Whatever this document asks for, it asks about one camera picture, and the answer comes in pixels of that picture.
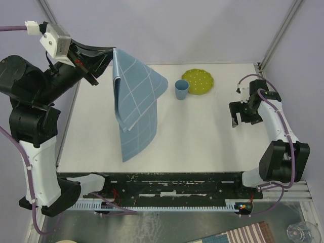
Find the blue checked cloth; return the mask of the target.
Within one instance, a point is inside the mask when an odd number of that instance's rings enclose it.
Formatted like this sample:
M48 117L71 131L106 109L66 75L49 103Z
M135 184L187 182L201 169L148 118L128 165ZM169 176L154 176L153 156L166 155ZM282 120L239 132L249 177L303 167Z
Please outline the blue checked cloth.
M155 138L157 100L167 79L127 52L113 49L114 112L119 125L124 162L138 155Z

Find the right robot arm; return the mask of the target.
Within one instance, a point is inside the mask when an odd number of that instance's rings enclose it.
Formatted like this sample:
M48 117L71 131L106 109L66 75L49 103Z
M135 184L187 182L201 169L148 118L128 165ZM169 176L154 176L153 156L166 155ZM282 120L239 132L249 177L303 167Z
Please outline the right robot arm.
M282 99L275 87L257 76L245 88L237 84L240 100L229 103L232 127L239 122L257 124L263 122L269 137L269 145L257 168L245 171L242 180L233 184L232 192L244 198L251 187L258 189L281 187L288 189L299 182L310 155L310 147L293 133L282 109Z

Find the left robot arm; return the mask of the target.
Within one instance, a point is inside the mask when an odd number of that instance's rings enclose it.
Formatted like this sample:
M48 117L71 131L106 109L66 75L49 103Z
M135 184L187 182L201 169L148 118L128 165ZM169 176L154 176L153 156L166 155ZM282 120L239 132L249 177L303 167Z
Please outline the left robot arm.
M25 176L32 178L19 205L29 210L40 208L49 217L73 206L82 191L80 182L57 177L55 144L60 111L54 102L81 79L96 86L113 59L113 48L73 41L67 58L68 63L50 63L45 71L18 55L1 61L1 92L9 96L13 108L11 135L27 160Z

